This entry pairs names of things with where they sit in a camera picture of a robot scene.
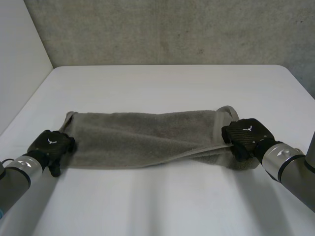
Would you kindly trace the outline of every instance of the gray towel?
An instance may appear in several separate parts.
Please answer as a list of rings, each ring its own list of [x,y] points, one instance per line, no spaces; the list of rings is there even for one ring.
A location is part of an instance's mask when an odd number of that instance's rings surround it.
[[[221,128],[238,119],[230,106],[160,115],[69,112],[60,131],[74,137],[76,150],[63,165],[126,169],[193,159],[234,170],[253,169],[258,162],[237,162],[221,137]]]

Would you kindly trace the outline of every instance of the towel fold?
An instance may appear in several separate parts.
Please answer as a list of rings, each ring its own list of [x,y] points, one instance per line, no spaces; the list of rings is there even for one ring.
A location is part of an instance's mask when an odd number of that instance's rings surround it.
[[[238,119],[230,106],[159,115],[69,112],[60,131],[74,137],[76,150],[63,165],[126,169],[192,159],[234,170],[254,169],[255,159],[237,162],[221,137],[221,128]]]

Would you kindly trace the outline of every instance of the gray concrete wall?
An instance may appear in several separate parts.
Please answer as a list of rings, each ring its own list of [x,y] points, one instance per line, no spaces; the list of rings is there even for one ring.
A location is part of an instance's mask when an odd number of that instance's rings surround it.
[[[314,0],[25,0],[54,67],[279,64],[315,97]]]

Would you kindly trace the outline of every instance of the white wall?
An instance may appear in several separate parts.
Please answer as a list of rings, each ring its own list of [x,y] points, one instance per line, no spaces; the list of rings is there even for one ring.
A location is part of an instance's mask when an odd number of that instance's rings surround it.
[[[52,69],[23,0],[0,0],[0,134]]]

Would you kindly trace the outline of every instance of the table surface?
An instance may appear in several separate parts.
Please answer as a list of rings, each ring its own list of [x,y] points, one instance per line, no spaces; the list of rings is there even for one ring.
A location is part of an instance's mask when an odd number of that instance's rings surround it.
[[[233,106],[307,151],[315,101],[277,65],[66,66],[54,69],[0,137],[1,159],[25,153],[68,111],[168,113]],[[314,235],[315,214],[261,166],[195,161],[135,170],[47,171],[0,222],[4,235]]]

